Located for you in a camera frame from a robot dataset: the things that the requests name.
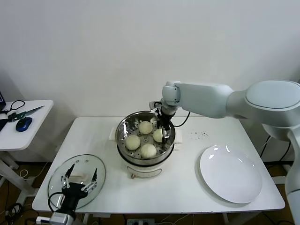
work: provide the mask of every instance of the blue mouse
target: blue mouse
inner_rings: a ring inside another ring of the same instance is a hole
[[[25,117],[23,119],[20,119],[18,122],[17,122],[17,125],[15,126],[15,129],[19,132],[23,132],[25,130],[28,129],[29,125],[31,124],[32,122],[32,118],[31,117]]]

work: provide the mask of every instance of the electrical outlet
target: electrical outlet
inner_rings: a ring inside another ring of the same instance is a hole
[[[127,225],[154,225],[154,219],[128,219]]]

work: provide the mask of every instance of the cable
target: cable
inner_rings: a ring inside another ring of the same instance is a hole
[[[8,196],[9,196],[9,181],[7,181],[7,197],[6,197],[6,202],[5,202],[5,211],[8,207]]]
[[[163,219],[160,221],[160,223],[163,222],[164,220],[168,219],[170,216],[171,216],[171,215],[169,215],[169,216],[163,218]]]
[[[261,152],[261,154],[260,154],[260,157],[262,157],[263,156],[263,152],[265,151],[265,149],[266,149],[266,147],[267,147],[267,143],[269,142],[269,140],[271,139],[271,136],[269,135],[268,136],[268,138],[266,139],[266,142],[265,142],[265,144],[262,146],[263,147],[263,150],[262,150],[262,152]]]
[[[281,160],[286,156],[286,154],[288,153],[288,151],[290,149],[290,146],[291,146],[291,142],[289,142],[289,146],[287,147],[287,150],[285,151],[285,153],[283,154],[283,156],[279,159],[279,162],[281,162]]]
[[[190,114],[191,114],[191,112],[188,112],[188,115],[187,115],[186,119],[183,121],[183,123],[181,123],[180,125],[177,125],[177,126],[174,125],[174,127],[179,128],[179,127],[183,126],[186,123],[186,121],[188,120]]]
[[[46,167],[47,164],[48,164],[48,162],[46,162],[46,164],[45,164],[44,167],[42,168],[41,172],[39,172],[39,174],[38,174],[37,176],[35,176],[35,177],[31,177],[31,178],[29,178],[29,179],[25,179],[24,177],[26,177],[26,176],[28,175],[28,170],[21,170],[20,173],[19,173],[19,176],[20,176],[23,180],[33,180],[33,179],[37,178],[39,175],[41,175],[41,173],[43,172],[43,170],[45,169],[45,167]]]
[[[288,151],[290,149],[290,146],[291,146],[291,141],[289,142],[289,146],[287,147],[287,150],[285,151],[285,153],[283,154],[283,156],[280,158],[279,161],[281,161],[286,156],[286,154],[288,153]]]
[[[280,225],[280,224],[282,224],[282,223],[288,223],[288,224],[293,224],[293,225],[295,225],[294,223],[292,223],[292,222],[290,222],[290,221],[287,221],[287,220],[280,220],[280,221],[277,223],[277,225]]]
[[[273,225],[276,225],[275,222],[274,222],[267,214],[265,214],[264,212],[262,212],[262,214],[263,214],[266,218],[268,218],[268,220],[269,220]]]
[[[180,221],[180,220],[182,220],[183,218],[185,218],[185,217],[187,217],[187,216],[189,216],[190,214],[186,214],[185,216],[183,216],[183,217],[181,217],[181,218],[179,218],[178,220],[176,220],[174,223],[173,222],[160,222],[160,223],[157,223],[157,224],[155,224],[155,225],[158,225],[158,224],[172,224],[172,225],[176,225],[176,223],[178,222],[178,221]]]
[[[126,220],[125,214],[122,214],[122,215],[123,215],[123,218],[124,218],[124,224],[126,225],[127,224],[127,220]]]
[[[54,192],[52,195],[49,196],[49,198],[48,198],[48,206],[49,206],[51,212],[54,212],[54,210],[53,210],[52,207],[51,207],[51,198],[52,198],[54,195],[60,195],[60,194],[62,194],[62,192]]]

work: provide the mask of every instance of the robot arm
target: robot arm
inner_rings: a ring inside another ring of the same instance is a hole
[[[244,91],[223,84],[167,82],[160,111],[169,119],[178,107],[210,118],[232,116],[262,123],[272,137],[290,140],[295,161],[285,182],[285,191],[296,224],[300,224],[300,84],[263,81]],[[156,108],[151,102],[150,108]]]

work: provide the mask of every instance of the small white table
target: small white table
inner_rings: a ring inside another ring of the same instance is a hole
[[[182,147],[165,161],[166,169],[157,177],[133,180],[121,168],[123,162],[116,149],[116,143],[109,140],[110,131],[122,119],[77,118],[74,121],[33,201],[33,209],[49,211],[47,191],[52,174],[64,161],[82,154],[92,154],[101,158],[106,166],[107,175],[99,195],[80,208],[78,213],[254,212],[249,214],[249,219],[262,210],[284,208],[282,196],[238,120],[189,118],[186,124],[180,127]],[[173,118],[174,124],[180,124],[183,120],[184,118]],[[240,146],[256,164],[262,176],[262,191],[251,203],[234,204],[222,200],[208,190],[204,181],[199,179],[199,157],[207,147],[214,144]]]
[[[7,102],[5,109],[10,109],[12,102]],[[32,118],[32,123],[26,131],[18,132],[15,129],[17,124],[16,122],[8,122],[4,128],[0,131],[0,174],[3,177],[0,180],[0,185],[3,184],[5,179],[9,180],[16,187],[21,190],[21,194],[18,199],[18,203],[22,203],[26,196],[34,196],[35,189],[31,186],[33,180],[26,182],[22,178],[19,177],[12,169],[17,169],[18,165],[14,162],[14,160],[10,157],[8,152],[10,150],[23,150],[27,148],[37,131],[41,127],[44,122],[46,116],[53,106],[52,100],[39,100],[39,101],[25,101],[25,105],[18,109],[16,113],[21,113],[24,111],[29,111],[31,109],[37,108],[39,106],[44,105],[43,108],[37,110],[32,115],[28,117]],[[0,119],[7,119],[7,115],[0,114]]]

